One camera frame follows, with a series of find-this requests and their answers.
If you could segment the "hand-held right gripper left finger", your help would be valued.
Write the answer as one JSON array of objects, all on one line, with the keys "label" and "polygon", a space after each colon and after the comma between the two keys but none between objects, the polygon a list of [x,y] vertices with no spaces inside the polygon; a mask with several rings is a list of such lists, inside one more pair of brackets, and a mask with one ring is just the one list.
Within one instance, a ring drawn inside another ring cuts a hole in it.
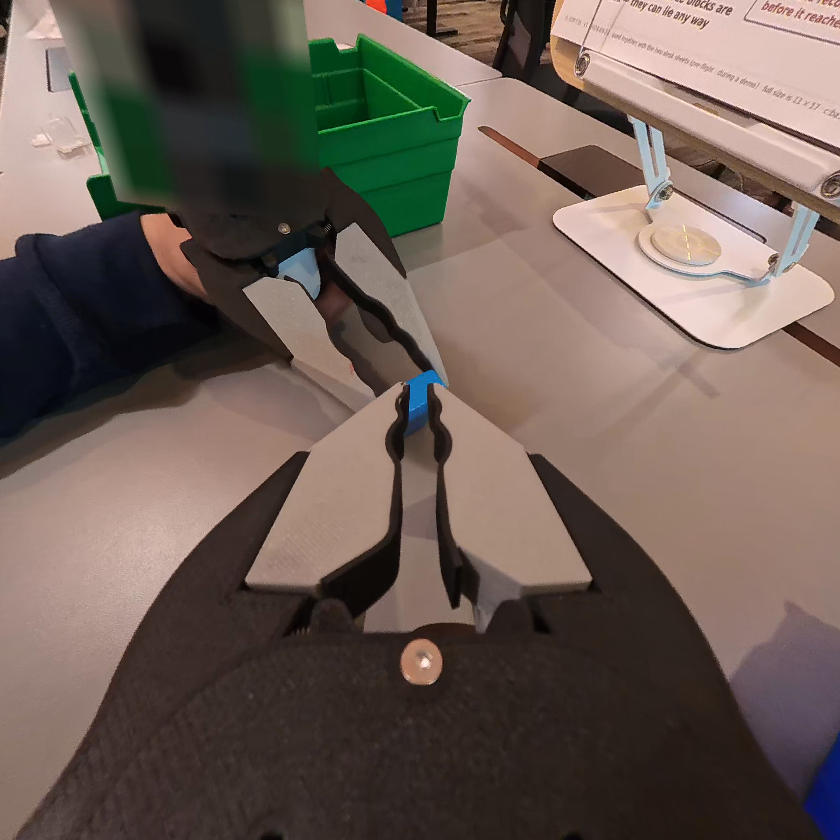
[{"label": "hand-held right gripper left finger", "polygon": [[365,613],[400,563],[405,384],[311,447],[253,565],[251,590],[343,602]]}]

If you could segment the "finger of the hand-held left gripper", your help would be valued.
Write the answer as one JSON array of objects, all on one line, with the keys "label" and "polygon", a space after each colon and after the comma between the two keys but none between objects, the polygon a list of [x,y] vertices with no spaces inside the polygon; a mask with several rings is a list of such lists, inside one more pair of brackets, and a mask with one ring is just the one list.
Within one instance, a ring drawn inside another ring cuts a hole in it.
[{"label": "finger of the hand-held left gripper", "polygon": [[339,231],[328,258],[336,285],[360,309],[373,335],[398,343],[420,372],[434,371],[448,386],[442,357],[410,283],[362,227],[353,223]]},{"label": "finger of the hand-held left gripper", "polygon": [[329,337],[314,301],[321,291],[316,251],[304,248],[278,266],[276,276],[263,276],[244,294],[291,354],[290,364],[354,412],[375,399],[350,360]]}]

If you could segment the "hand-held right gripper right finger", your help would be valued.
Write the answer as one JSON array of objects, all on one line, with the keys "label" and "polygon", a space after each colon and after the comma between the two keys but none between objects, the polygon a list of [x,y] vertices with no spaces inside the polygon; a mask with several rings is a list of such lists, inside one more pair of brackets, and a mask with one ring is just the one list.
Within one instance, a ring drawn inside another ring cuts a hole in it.
[{"label": "hand-held right gripper right finger", "polygon": [[526,449],[442,385],[427,404],[451,606],[465,597],[482,634],[504,602],[585,591],[592,575]]}]

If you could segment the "green plastic bin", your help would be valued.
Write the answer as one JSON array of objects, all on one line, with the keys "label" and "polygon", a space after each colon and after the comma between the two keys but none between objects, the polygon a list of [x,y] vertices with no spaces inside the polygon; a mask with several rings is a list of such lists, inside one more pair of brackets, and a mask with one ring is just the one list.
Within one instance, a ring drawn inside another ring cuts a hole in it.
[{"label": "green plastic bin", "polygon": [[326,216],[328,171],[390,236],[443,220],[467,97],[293,2],[119,2],[59,24],[119,200]]}]

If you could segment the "blue rectangular block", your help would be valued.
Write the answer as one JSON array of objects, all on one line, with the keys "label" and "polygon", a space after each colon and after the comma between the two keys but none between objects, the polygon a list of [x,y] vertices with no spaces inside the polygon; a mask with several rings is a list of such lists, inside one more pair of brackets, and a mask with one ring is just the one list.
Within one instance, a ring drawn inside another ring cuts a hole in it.
[{"label": "blue rectangular block", "polygon": [[406,429],[404,436],[407,438],[420,431],[428,422],[428,401],[427,391],[430,385],[442,385],[443,381],[434,370],[417,374],[406,382],[408,388],[408,401],[406,409]]}]

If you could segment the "blue plastic bin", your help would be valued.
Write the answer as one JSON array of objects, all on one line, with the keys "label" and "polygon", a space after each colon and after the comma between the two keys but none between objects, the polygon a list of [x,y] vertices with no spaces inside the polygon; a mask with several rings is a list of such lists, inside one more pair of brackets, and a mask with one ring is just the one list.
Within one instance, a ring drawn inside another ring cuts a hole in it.
[{"label": "blue plastic bin", "polygon": [[825,839],[839,839],[839,736],[814,775],[804,802],[805,812],[813,819]]}]

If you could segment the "person's left forearm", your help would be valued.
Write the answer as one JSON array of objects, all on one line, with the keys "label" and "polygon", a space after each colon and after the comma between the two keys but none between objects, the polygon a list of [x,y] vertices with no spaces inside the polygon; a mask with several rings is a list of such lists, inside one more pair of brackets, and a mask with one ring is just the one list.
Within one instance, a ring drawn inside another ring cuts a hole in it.
[{"label": "person's left forearm", "polygon": [[27,234],[2,260],[2,439],[217,330],[216,310],[158,266],[140,216]]}]

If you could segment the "person's left hand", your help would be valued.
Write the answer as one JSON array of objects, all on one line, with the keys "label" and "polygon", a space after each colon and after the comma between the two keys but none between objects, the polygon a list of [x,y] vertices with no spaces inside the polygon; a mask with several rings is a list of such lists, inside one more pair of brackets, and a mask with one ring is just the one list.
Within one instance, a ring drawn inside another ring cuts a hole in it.
[{"label": "person's left hand", "polygon": [[209,303],[195,267],[182,252],[182,244],[191,239],[189,232],[176,226],[166,213],[143,214],[140,225],[158,266],[167,278],[188,295]]}]

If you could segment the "wooden backing board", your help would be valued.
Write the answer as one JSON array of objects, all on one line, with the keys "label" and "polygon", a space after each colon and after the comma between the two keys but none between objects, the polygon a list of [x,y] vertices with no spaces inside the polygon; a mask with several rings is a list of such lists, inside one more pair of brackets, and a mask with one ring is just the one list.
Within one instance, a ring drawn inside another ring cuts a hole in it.
[{"label": "wooden backing board", "polygon": [[838,188],[837,153],[562,38],[551,37],[551,55],[573,87],[838,223],[838,195],[823,194]]}]

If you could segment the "black office chair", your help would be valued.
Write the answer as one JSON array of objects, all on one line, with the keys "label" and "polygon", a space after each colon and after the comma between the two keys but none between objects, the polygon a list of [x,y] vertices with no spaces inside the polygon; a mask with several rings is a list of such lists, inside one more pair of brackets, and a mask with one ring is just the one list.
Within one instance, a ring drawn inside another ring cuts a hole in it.
[{"label": "black office chair", "polygon": [[492,67],[502,76],[530,82],[550,42],[554,1],[502,1],[502,33]]}]

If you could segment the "white document stand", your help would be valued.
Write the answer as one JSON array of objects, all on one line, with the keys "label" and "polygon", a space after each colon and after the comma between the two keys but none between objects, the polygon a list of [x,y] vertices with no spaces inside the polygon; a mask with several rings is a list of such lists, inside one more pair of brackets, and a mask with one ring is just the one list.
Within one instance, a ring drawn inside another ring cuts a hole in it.
[{"label": "white document stand", "polygon": [[[778,128],[827,151],[824,143]],[[817,211],[793,202],[784,245],[773,250],[680,195],[657,129],[628,116],[644,185],[567,206],[553,225],[648,305],[694,340],[738,350],[828,306],[833,288],[803,267]]]}]

